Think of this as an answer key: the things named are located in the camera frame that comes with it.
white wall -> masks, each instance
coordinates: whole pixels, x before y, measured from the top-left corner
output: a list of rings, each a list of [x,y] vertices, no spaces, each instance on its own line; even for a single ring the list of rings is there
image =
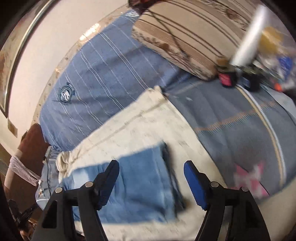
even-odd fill
[[[0,113],[0,144],[12,155],[30,128],[33,114],[55,67],[79,37],[127,0],[60,0],[45,16],[23,52],[13,80],[9,119],[18,138]]]

silver screw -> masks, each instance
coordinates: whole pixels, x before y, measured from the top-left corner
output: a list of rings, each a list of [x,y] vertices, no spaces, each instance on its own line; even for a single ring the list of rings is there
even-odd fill
[[[87,188],[90,188],[90,187],[92,187],[93,184],[94,184],[93,182],[87,182],[87,183],[85,184],[85,186],[86,186]]]
[[[245,187],[242,187],[242,190],[243,190],[244,192],[248,192],[248,191],[249,191],[249,189],[248,189],[248,188],[245,188]]]
[[[213,188],[217,188],[219,186],[219,183],[217,183],[217,182],[211,182],[211,186]]]
[[[63,189],[61,187],[56,188],[55,192],[56,193],[60,193],[61,191],[63,191]]]

yellow object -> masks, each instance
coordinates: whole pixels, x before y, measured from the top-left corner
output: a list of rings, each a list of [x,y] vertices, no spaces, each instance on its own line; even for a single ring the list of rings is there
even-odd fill
[[[261,54],[277,54],[281,47],[283,34],[273,27],[266,27],[262,31],[262,36],[259,43],[259,52]]]

beige striped pillow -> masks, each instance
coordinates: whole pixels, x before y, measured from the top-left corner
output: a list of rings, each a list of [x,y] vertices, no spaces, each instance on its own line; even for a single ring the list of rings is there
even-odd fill
[[[256,5],[251,0],[164,0],[135,22],[134,39],[204,80],[239,46]]]

pink label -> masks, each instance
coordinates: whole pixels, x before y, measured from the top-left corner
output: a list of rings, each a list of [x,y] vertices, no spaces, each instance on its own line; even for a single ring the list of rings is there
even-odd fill
[[[219,73],[219,79],[223,85],[231,86],[231,80],[228,74]]]

